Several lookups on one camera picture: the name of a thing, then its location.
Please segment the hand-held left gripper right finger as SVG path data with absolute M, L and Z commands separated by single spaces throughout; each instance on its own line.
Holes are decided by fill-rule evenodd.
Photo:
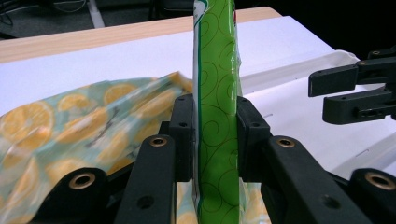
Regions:
M 243 97 L 237 99 L 237 132 L 239 176 L 262 184 L 272 224 L 371 224 L 298 140 L 271 134 Z

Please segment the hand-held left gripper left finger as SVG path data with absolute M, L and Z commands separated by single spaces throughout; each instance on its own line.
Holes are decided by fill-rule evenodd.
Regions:
M 177 183 L 191 180 L 194 142 L 194 102 L 186 94 L 159 133 L 143 141 L 115 224 L 176 224 Z

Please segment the white plastic tray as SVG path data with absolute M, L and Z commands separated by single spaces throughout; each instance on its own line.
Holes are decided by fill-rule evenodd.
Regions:
M 358 168 L 396 176 L 396 121 L 333 125 L 322 120 L 323 98 L 308 96 L 308 76 L 318 70 L 353 64 L 343 50 L 294 57 L 277 66 L 254 66 L 241 74 L 245 98 L 261 113 L 274 135 L 300 141 L 327 171 L 349 179 Z

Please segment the lemon print drawstring bag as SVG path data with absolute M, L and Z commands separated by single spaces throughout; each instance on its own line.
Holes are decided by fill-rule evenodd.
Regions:
M 113 174 L 136 160 L 143 140 L 169 119 L 193 81 L 160 78 L 94 83 L 17 107 L 0 117 L 0 224 L 27 224 L 66 174 Z M 192 184 L 177 185 L 177 224 L 199 224 Z M 239 179 L 238 224 L 270 224 L 257 184 Z

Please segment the green snack packet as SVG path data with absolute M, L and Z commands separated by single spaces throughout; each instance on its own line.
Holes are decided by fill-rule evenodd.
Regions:
M 199 224 L 238 224 L 239 54 L 233 0 L 194 0 L 194 196 Z

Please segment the white table sheet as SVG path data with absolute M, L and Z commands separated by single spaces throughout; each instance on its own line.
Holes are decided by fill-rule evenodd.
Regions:
M 169 35 L 155 35 L 149 22 L 82 33 L 0 42 L 0 115 L 51 95 L 103 80 L 192 73 L 192 31 L 161 21 Z M 241 73 L 267 70 L 331 53 L 332 47 L 292 17 L 237 26 Z

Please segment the white desk leg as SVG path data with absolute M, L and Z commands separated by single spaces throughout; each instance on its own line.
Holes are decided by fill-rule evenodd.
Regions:
M 96 1 L 95 0 L 87 0 L 87 6 L 88 6 L 88 10 L 90 12 L 91 19 L 92 19 L 93 27 L 95 29 L 104 28 L 105 23 L 102 18 L 101 12 L 96 5 Z

